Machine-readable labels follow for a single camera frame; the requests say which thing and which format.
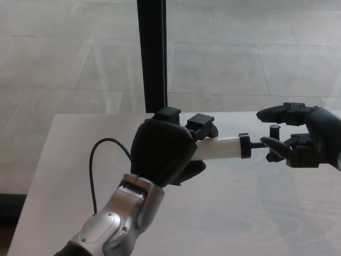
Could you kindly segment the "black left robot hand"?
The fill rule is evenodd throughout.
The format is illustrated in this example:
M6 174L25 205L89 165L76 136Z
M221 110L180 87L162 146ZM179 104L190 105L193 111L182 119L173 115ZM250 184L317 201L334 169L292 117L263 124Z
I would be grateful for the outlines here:
M165 107L138 128L131 146L131 173L159 187L179 186L205 170L203 160L194 160L197 142L216 138L214 117L196 114L180 125L180 109Z

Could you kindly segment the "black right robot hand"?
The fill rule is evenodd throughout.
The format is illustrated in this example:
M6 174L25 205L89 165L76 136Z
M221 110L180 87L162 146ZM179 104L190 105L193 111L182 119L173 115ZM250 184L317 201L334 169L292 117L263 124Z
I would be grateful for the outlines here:
M263 123L305 125L307 133L292 134L280 141L278 128L260 138L269 148L268 162L286 161L291 168L318 168L329 164L340 170L340 117L324 107L308 107L304 103L285 102L280 106L260 110L256 114Z

